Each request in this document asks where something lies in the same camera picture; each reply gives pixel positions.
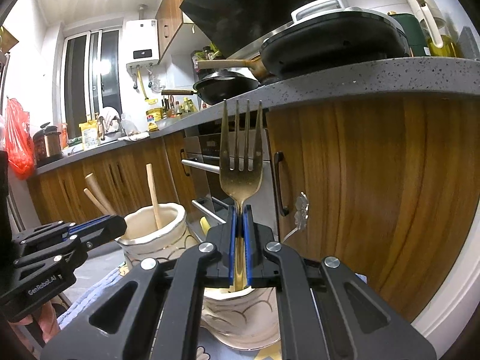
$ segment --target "white ceramic jar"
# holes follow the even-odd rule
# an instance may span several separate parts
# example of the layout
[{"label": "white ceramic jar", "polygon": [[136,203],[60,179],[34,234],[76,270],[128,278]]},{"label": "white ceramic jar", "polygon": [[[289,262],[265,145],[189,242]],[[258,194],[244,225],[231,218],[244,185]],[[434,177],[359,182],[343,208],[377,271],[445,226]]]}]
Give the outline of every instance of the white ceramic jar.
[{"label": "white ceramic jar", "polygon": [[274,288],[225,291],[203,293],[202,326],[216,339],[237,350],[260,350],[280,339]]},{"label": "white ceramic jar", "polygon": [[148,257],[160,263],[176,259],[198,243],[187,228],[183,206],[176,203],[158,206],[165,224],[161,229],[157,229],[153,206],[143,207],[125,217],[127,230],[115,240],[123,249],[129,269]]}]

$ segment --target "blue gripper pad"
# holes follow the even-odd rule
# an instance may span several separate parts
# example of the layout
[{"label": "blue gripper pad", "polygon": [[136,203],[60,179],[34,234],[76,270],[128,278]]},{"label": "blue gripper pad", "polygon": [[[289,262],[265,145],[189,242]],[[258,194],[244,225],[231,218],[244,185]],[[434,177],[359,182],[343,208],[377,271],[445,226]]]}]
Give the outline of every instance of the blue gripper pad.
[{"label": "blue gripper pad", "polygon": [[230,253],[229,253],[229,282],[233,285],[233,271],[235,270],[235,239],[237,234],[237,210],[233,208],[232,223],[230,227]]},{"label": "blue gripper pad", "polygon": [[247,271],[247,285],[251,286],[251,267],[252,267],[252,257],[251,257],[251,244],[250,244],[250,229],[248,225],[248,216],[251,215],[251,210],[244,209],[242,215],[243,221],[243,238],[245,240],[245,268]]},{"label": "blue gripper pad", "polygon": [[87,221],[87,222],[83,222],[83,223],[80,223],[80,225],[76,225],[76,226],[72,226],[69,230],[68,230],[68,234],[67,234],[67,237],[64,238],[64,241],[66,239],[68,239],[69,236],[75,234],[75,233],[78,233],[79,231],[82,231],[84,230],[85,228],[89,227],[89,226],[93,226],[93,225],[96,225],[97,223],[109,218],[111,215],[103,215],[103,216],[100,216],[99,218],[96,218],[96,219],[92,219],[90,221]]}]

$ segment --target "oven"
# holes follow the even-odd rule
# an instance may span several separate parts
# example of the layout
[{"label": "oven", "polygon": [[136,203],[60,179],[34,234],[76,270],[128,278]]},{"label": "oven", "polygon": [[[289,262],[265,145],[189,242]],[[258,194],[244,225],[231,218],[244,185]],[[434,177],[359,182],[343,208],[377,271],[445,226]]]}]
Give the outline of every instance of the oven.
[{"label": "oven", "polygon": [[[253,220],[272,229],[278,240],[278,215],[275,184],[270,161],[268,131],[262,130],[263,174],[260,189],[245,204],[252,208]],[[253,158],[254,130],[249,133],[249,160]],[[230,161],[233,165],[235,133],[229,133]],[[244,131],[239,132],[239,142],[244,142]],[[183,139],[182,164],[193,178],[196,199],[191,204],[207,219],[210,226],[225,223],[229,206],[234,201],[220,187],[220,134],[200,135]]]}]

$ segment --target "fork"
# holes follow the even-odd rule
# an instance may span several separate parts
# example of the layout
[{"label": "fork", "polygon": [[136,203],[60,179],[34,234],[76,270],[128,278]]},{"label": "fork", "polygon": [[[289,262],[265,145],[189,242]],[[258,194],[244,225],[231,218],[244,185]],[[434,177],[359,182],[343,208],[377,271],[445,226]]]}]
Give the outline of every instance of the fork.
[{"label": "fork", "polygon": [[[243,145],[243,166],[240,169],[239,160],[239,102],[237,100],[235,112],[235,148],[233,168],[230,168],[229,147],[229,114],[227,102],[223,102],[222,132],[220,136],[220,186],[234,201],[237,212],[242,217],[244,202],[254,195],[262,183],[262,102],[258,104],[257,122],[255,125],[255,140],[253,144],[253,166],[249,169],[249,133],[250,133],[250,101],[247,100],[245,113],[245,142]],[[233,286],[235,291],[243,290],[246,284],[245,273],[245,241],[243,234],[236,232],[235,263]]]}]

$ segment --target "metal screw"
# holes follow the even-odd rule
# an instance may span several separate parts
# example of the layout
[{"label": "metal screw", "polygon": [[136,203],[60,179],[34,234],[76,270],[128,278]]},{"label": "metal screw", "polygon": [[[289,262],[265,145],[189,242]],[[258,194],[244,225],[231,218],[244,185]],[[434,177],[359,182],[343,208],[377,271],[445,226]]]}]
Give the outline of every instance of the metal screw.
[{"label": "metal screw", "polygon": [[268,251],[279,251],[280,249],[282,249],[282,244],[280,242],[272,241],[267,243]]},{"label": "metal screw", "polygon": [[325,265],[329,268],[337,268],[340,265],[340,260],[337,257],[326,257]]},{"label": "metal screw", "polygon": [[203,242],[200,245],[198,245],[198,250],[201,251],[202,253],[211,252],[214,248],[215,248],[215,245],[211,242]]},{"label": "metal screw", "polygon": [[145,269],[146,271],[148,271],[149,269],[152,269],[154,268],[155,266],[157,265],[157,260],[156,259],[153,259],[151,257],[147,258],[147,259],[143,259],[142,262],[140,263],[140,266]]}]

